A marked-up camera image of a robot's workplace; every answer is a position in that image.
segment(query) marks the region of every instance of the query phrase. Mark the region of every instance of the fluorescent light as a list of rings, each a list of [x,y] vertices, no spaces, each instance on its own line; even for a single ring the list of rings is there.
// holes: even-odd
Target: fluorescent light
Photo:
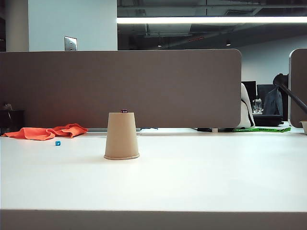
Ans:
[[[159,17],[117,18],[118,24],[307,23],[307,17]]]

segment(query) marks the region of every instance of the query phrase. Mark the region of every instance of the white desk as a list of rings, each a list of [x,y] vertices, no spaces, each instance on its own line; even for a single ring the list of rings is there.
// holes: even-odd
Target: white desk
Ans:
[[[141,133],[126,161],[104,136],[0,138],[1,229],[307,229],[302,133]]]

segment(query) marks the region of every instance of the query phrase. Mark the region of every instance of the wall plate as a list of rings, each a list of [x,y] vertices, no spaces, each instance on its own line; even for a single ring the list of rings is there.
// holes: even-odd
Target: wall plate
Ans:
[[[65,51],[77,50],[77,38],[64,36]]]

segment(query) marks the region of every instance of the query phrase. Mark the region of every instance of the paper cup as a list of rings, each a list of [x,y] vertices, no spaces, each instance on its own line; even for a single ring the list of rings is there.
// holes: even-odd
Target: paper cup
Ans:
[[[300,121],[300,123],[302,123],[303,129],[304,129],[304,133],[305,133],[305,135],[307,135],[307,121]]]
[[[109,113],[105,158],[127,160],[139,156],[134,113]]]

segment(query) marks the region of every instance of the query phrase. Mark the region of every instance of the orange cloth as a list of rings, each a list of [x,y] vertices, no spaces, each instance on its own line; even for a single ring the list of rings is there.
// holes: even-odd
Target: orange cloth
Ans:
[[[58,126],[55,128],[21,128],[18,132],[3,134],[3,137],[31,139],[31,140],[48,140],[55,136],[70,137],[86,133],[88,129],[78,124],[68,124],[66,126]]]

